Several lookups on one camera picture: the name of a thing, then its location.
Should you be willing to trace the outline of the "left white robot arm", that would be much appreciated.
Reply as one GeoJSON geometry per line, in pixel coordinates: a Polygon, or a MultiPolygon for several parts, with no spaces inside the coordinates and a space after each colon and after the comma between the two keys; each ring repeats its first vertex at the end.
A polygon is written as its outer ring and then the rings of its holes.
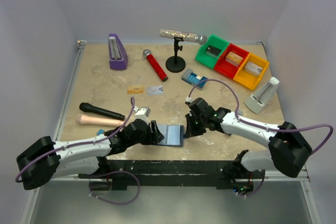
{"type": "Polygon", "coordinates": [[[136,119],[122,129],[84,140],[54,142],[50,136],[41,137],[17,156],[19,173],[15,181],[32,190],[61,176],[93,175],[104,157],[123,153],[136,144],[157,145],[165,135],[165,126],[136,119]]]}

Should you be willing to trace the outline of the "navy blue card holder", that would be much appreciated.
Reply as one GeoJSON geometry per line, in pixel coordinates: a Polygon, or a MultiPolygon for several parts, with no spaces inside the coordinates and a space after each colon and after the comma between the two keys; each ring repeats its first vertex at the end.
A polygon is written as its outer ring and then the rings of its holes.
{"type": "Polygon", "coordinates": [[[175,146],[182,147],[184,141],[184,126],[183,125],[165,125],[158,124],[160,133],[164,139],[159,141],[161,146],[175,146]]]}

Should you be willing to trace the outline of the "gold VIP card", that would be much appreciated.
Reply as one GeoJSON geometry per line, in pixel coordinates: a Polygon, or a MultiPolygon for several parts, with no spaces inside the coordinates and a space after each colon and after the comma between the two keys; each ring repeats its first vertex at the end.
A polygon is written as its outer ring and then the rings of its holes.
{"type": "Polygon", "coordinates": [[[144,92],[143,85],[130,85],[127,88],[127,94],[142,94],[144,92]]]}

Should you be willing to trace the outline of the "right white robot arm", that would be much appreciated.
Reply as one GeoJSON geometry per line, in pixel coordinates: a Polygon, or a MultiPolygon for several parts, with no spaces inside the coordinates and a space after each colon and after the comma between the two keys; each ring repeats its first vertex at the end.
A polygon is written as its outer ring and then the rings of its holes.
{"type": "Polygon", "coordinates": [[[207,130],[227,135],[238,135],[265,148],[263,151],[246,151],[238,156],[240,165],[247,171],[276,169],[282,174],[296,178],[312,154],[312,148],[297,132],[296,127],[284,122],[282,125],[267,124],[236,115],[235,112],[218,108],[197,98],[186,98],[189,113],[185,116],[185,137],[200,136],[207,130]]]}

